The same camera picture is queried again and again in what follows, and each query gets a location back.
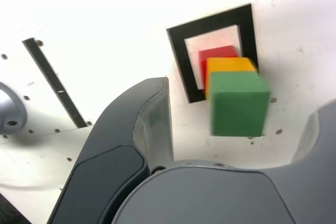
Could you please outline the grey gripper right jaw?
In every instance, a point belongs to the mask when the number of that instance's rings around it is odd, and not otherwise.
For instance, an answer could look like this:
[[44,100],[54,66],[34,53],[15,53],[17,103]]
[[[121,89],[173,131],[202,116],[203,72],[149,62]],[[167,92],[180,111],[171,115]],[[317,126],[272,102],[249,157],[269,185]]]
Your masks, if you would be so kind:
[[335,223],[335,101],[309,116],[290,164],[173,166],[142,182],[113,223]]

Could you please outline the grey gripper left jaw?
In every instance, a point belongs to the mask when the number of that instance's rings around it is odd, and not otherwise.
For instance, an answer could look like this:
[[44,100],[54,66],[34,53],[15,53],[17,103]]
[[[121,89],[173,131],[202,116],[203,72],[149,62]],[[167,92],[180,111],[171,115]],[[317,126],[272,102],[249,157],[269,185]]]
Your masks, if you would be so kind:
[[49,223],[111,223],[152,169],[173,162],[169,80],[151,78],[112,101],[93,126]]

